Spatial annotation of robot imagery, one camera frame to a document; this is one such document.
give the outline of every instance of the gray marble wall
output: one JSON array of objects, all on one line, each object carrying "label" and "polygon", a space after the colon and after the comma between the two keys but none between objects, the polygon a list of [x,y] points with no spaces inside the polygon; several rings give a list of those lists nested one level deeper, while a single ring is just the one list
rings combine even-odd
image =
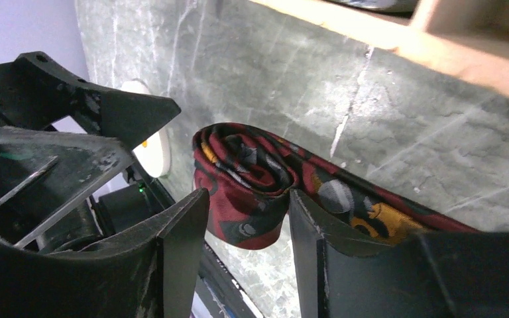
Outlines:
[{"label": "gray marble wall", "polygon": [[[91,80],[140,78],[182,114],[168,125],[176,199],[191,138],[256,125],[484,231],[509,231],[509,99],[246,0],[79,0]],[[260,251],[211,235],[267,317],[299,317],[289,224]]]}]

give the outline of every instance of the black 3d-printed bracket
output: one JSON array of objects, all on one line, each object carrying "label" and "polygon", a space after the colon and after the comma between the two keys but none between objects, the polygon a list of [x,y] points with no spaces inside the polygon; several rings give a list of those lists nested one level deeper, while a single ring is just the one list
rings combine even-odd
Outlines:
[{"label": "black 3d-printed bracket", "polygon": [[0,317],[189,317],[207,206],[199,189],[80,252],[0,243]]},{"label": "black 3d-printed bracket", "polygon": [[48,173],[0,207],[0,233],[12,243],[24,240],[21,247],[133,161],[113,138],[0,127],[0,197],[50,158],[57,161]]},{"label": "black 3d-printed bracket", "polygon": [[0,126],[41,131],[71,115],[89,134],[133,149],[179,113],[170,98],[89,83],[43,52],[0,64]]},{"label": "black 3d-printed bracket", "polygon": [[509,233],[418,233],[370,242],[293,191],[303,318],[509,317]]}]

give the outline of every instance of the tie pattern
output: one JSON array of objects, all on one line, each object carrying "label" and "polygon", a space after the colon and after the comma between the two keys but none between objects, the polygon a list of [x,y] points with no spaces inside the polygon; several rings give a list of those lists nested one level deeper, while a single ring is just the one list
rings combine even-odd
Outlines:
[{"label": "tie pattern", "polygon": [[208,230],[241,248],[265,248],[278,239],[291,189],[388,244],[413,231],[476,231],[256,127],[208,126],[195,134],[193,150],[194,182],[210,194]]}]

